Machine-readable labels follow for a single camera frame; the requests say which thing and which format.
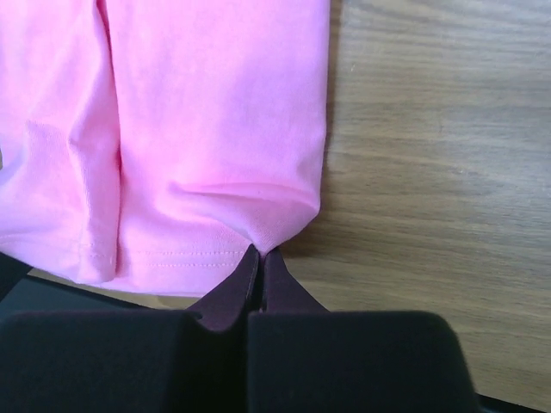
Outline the pink t shirt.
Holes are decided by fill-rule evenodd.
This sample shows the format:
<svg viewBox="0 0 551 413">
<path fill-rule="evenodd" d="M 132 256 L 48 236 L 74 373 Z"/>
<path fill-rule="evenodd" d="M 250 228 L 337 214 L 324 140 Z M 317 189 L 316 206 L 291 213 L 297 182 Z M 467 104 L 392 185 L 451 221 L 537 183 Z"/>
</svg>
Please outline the pink t shirt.
<svg viewBox="0 0 551 413">
<path fill-rule="evenodd" d="M 200 297 L 318 214 L 326 1 L 4 1 L 1 251 Z"/>
</svg>

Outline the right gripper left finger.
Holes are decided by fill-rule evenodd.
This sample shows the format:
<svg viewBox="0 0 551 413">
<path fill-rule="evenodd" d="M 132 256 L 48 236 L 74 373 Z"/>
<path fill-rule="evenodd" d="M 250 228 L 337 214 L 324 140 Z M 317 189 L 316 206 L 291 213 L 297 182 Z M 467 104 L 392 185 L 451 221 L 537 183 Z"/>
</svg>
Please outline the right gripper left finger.
<svg viewBox="0 0 551 413">
<path fill-rule="evenodd" d="M 260 256 L 186 310 L 25 311 L 1 322 L 4 412 L 244 412 Z"/>
</svg>

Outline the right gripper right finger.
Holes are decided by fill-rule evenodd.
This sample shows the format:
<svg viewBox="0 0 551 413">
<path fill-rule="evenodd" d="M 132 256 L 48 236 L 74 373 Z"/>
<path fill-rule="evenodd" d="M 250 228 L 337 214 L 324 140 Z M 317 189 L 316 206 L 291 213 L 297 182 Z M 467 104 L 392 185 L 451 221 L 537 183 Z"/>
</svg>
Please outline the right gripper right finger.
<svg viewBox="0 0 551 413">
<path fill-rule="evenodd" d="M 477 412 L 461 345 L 426 311 L 325 309 L 278 251 L 248 320 L 251 412 Z"/>
</svg>

